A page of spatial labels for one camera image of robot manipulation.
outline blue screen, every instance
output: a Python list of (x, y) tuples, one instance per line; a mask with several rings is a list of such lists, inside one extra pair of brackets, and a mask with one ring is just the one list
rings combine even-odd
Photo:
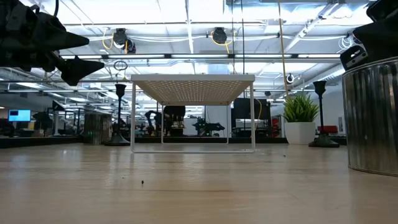
[(9, 110), (8, 121), (30, 121), (30, 110)]

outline black lamp stand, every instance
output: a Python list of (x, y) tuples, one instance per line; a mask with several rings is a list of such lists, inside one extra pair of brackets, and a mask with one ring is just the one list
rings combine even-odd
[(325, 133), (323, 129), (323, 108), (322, 108), (322, 95), (326, 91), (325, 85), (326, 81), (317, 81), (313, 82), (315, 86), (315, 93), (319, 96), (319, 114), (321, 118), (321, 133), (319, 134), (318, 138), (308, 144), (309, 147), (340, 147), (337, 142), (330, 140), (327, 133)]
[(130, 142), (125, 140), (125, 138), (120, 133), (120, 110), (121, 110), (121, 101), (124, 96), (124, 90), (126, 89), (126, 85), (123, 84), (115, 84), (116, 86), (116, 94), (119, 97), (119, 108), (118, 108), (118, 130), (116, 134), (112, 136), (111, 140), (105, 143), (105, 146), (129, 146)]

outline perforated tabletop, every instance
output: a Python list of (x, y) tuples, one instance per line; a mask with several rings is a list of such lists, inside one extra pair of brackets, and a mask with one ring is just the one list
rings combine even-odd
[(132, 75), (131, 81), (163, 105), (227, 106), (254, 75)]

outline potted plant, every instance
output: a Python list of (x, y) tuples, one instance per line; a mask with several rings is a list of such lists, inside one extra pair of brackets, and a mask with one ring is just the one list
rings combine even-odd
[(319, 106), (309, 96), (288, 97), (285, 102), (285, 135), (289, 144), (307, 145), (315, 138), (315, 123)]

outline metal trash can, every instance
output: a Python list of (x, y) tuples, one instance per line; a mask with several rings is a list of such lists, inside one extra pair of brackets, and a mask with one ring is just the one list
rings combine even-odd
[(85, 113), (84, 143), (100, 145), (111, 139), (112, 117), (110, 114)]
[(348, 147), (352, 169), (398, 176), (398, 57), (343, 74)]

